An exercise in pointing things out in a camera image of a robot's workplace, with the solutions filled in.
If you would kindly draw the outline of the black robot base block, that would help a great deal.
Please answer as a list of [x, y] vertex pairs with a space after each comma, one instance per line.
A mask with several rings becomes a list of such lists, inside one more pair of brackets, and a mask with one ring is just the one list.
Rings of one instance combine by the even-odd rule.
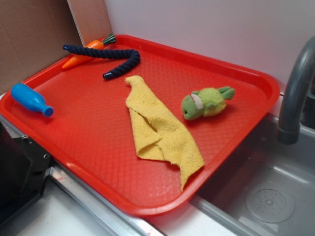
[[13, 138], [0, 125], [1, 227], [42, 197], [51, 162], [51, 154], [33, 139]]

